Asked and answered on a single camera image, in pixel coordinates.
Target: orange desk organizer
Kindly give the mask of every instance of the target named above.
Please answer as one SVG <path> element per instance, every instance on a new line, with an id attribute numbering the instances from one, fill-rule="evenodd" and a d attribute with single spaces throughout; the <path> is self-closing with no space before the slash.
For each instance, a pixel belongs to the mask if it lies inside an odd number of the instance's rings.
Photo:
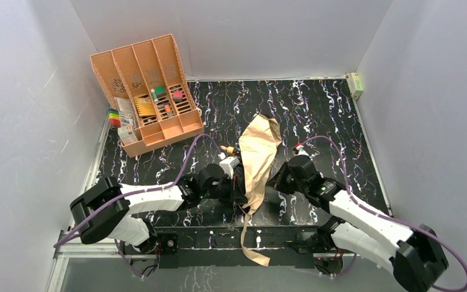
<path id="1" fill-rule="evenodd" d="M 155 116 L 139 117 L 136 113 L 139 127 L 134 132 L 139 141 L 122 145 L 129 157 L 203 133 L 203 122 L 190 95 L 173 35 L 95 54 L 91 62 L 112 108 L 117 109 L 114 97 L 129 99 L 134 105 L 134 97 L 153 99 L 152 88 L 165 88 L 165 95 L 157 95 L 158 103 L 168 103 L 174 116 L 168 117 L 164 107 L 156 106 Z M 173 102 L 175 91 L 183 92 L 181 102 Z"/>

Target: tan fabric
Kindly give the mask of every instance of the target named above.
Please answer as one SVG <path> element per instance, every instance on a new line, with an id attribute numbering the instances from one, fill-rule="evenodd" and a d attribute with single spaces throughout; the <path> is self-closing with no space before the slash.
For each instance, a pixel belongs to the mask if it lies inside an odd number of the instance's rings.
<path id="1" fill-rule="evenodd" d="M 244 236 L 246 235 L 248 222 L 264 200 L 269 169 L 273 159 L 275 159 L 277 147 L 280 143 L 282 143 L 282 137 L 278 122 L 275 119 L 268 119 L 261 115 L 255 116 L 239 138 L 244 166 L 246 198 L 248 198 L 248 202 L 243 208 L 250 207 L 250 211 L 244 216 L 241 246 L 247 258 L 263 266 L 269 265 L 269 257 L 245 248 Z"/>

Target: notebook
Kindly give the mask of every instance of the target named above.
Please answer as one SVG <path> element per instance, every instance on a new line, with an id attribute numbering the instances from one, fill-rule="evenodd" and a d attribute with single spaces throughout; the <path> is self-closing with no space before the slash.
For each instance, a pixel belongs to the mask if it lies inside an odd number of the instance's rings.
<path id="1" fill-rule="evenodd" d="M 151 98 L 148 97 L 136 97 L 135 98 L 135 107 L 137 108 L 137 113 L 140 117 L 154 116 L 156 115 L 153 107 L 153 102 Z"/>

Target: spiral notebook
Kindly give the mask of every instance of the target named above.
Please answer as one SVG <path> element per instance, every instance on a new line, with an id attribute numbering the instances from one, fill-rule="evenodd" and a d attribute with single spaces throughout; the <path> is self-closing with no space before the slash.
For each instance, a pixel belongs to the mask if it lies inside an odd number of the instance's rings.
<path id="1" fill-rule="evenodd" d="M 136 97 L 135 98 L 135 107 L 137 108 L 137 113 L 140 117 L 154 116 L 156 112 L 154 111 L 153 102 L 149 96 L 147 97 Z"/>

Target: black marble table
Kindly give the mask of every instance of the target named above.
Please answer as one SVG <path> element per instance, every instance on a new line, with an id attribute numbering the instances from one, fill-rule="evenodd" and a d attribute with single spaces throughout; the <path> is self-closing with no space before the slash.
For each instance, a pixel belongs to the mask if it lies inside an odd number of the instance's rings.
<path id="1" fill-rule="evenodd" d="M 347 82 L 342 80 L 278 80 L 248 82 L 191 82 L 191 94 L 201 109 L 205 133 L 220 145 L 236 145 L 255 113 L 271 112 L 280 123 L 282 144 L 278 148 L 272 173 L 292 157 L 291 149 L 299 141 L 315 135 L 326 135 L 341 149 L 347 164 L 348 180 L 355 195 L 384 213 L 388 213 L 378 177 L 362 133 Z M 178 174 L 192 139 L 177 142 L 135 158 L 129 158 L 120 146 L 114 130 L 110 130 L 99 168 L 98 179 L 116 176 L 119 181 L 134 185 L 163 184 Z M 324 141 L 310 144 L 316 168 L 323 176 L 343 181 L 340 160 L 331 145 Z M 212 143 L 198 142 L 186 170 L 197 172 L 208 163 L 218 161 Z M 159 230 L 179 228 L 196 245 L 192 228 L 230 228 L 236 233 L 243 225 L 239 208 L 205 200 L 198 207 L 180 212 L 142 214 Z M 266 189 L 265 201 L 249 226 L 265 231 L 288 228 L 313 228 L 326 222 L 329 215 L 297 193 L 283 195 Z M 268 247 L 262 242 L 246 240 L 248 247 Z"/>

